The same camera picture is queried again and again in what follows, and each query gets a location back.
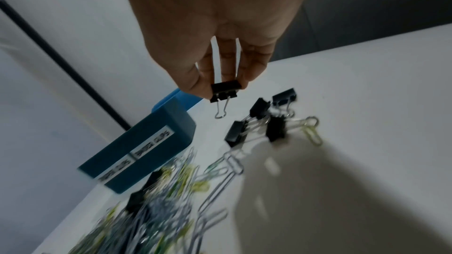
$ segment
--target white desk surface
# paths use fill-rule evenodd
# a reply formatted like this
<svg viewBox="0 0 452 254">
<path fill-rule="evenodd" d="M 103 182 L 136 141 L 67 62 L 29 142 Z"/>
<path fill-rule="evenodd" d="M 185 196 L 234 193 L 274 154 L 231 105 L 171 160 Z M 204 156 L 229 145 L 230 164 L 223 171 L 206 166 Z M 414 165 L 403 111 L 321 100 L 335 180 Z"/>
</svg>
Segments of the white desk surface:
<svg viewBox="0 0 452 254">
<path fill-rule="evenodd" d="M 316 148 L 297 130 L 274 145 L 249 135 L 245 173 L 211 208 L 227 206 L 229 216 L 203 250 L 451 253 L 451 76 L 452 24 L 270 63 L 221 120 L 215 104 L 194 106 L 202 169 L 228 150 L 233 120 L 291 87 L 296 117 L 316 115 L 325 141 Z M 97 186 L 34 253 L 67 253 L 143 181 L 121 196 Z"/>
</svg>

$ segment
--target black trim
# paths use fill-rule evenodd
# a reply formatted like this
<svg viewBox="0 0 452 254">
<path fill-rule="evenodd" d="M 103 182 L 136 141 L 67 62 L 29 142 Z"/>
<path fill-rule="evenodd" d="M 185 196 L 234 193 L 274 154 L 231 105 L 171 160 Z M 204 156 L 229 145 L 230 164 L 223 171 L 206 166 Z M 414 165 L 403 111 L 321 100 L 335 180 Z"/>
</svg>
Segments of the black trim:
<svg viewBox="0 0 452 254">
<path fill-rule="evenodd" d="M 5 0 L 0 0 L 2 10 L 19 28 L 21 28 L 55 63 L 65 71 L 89 96 L 107 112 L 124 130 L 131 128 L 121 115 L 73 67 L 55 51 Z"/>
</svg>

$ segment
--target gray wall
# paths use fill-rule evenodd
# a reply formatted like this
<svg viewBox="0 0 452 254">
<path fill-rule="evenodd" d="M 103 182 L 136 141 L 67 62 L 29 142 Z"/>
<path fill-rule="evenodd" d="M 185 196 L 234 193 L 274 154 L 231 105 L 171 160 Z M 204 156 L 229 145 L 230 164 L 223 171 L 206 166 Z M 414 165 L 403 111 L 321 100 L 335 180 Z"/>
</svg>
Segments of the gray wall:
<svg viewBox="0 0 452 254">
<path fill-rule="evenodd" d="M 452 0 L 306 0 L 273 61 L 452 22 Z"/>
<path fill-rule="evenodd" d="M 104 146 L 0 49 L 0 253 L 28 254 L 47 237 L 93 188 L 76 168 Z"/>
</svg>

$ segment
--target pile of paper clips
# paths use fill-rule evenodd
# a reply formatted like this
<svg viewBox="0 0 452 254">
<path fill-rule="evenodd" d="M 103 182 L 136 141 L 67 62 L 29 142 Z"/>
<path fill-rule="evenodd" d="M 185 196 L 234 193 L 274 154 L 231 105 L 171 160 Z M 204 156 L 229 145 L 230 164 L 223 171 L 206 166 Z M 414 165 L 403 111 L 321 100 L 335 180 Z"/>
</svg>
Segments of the pile of paper clips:
<svg viewBox="0 0 452 254">
<path fill-rule="evenodd" d="M 234 121 L 225 141 L 231 148 L 235 147 L 243 143 L 245 137 L 255 129 L 266 127 L 266 137 L 270 142 L 274 142 L 284 138 L 288 130 L 300 128 L 313 145 L 322 145 L 323 140 L 316 130 L 320 124 L 317 117 L 294 118 L 295 111 L 290 107 L 296 99 L 297 94 L 293 88 L 274 95 L 271 102 L 265 101 L 262 97 L 259 98 L 251 107 L 247 117 L 241 121 Z"/>
<path fill-rule="evenodd" d="M 172 159 L 162 167 L 157 183 L 145 190 L 136 211 L 126 207 L 116 215 L 117 207 L 113 208 L 69 254 L 164 254 L 170 249 L 177 254 L 200 253 L 204 233 L 228 215 L 227 209 L 208 210 L 244 169 L 234 156 L 223 156 L 226 167 L 217 168 L 222 162 L 217 161 L 199 175 L 199 166 L 192 164 L 195 154 L 192 147 L 186 156 Z M 193 195 L 207 192 L 210 180 L 220 176 L 224 180 L 197 213 L 192 211 Z"/>
</svg>

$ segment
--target hand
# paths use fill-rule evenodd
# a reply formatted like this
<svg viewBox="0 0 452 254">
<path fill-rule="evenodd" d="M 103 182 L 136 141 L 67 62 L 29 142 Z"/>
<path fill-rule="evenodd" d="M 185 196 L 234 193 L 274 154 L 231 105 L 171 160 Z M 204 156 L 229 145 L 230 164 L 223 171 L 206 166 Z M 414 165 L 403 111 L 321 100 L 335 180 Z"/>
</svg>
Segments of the hand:
<svg viewBox="0 0 452 254">
<path fill-rule="evenodd" d="M 182 91 L 207 99 L 217 37 L 221 78 L 242 88 L 266 68 L 302 0 L 129 0 L 147 50 Z M 236 71 L 236 44 L 242 47 Z"/>
</svg>

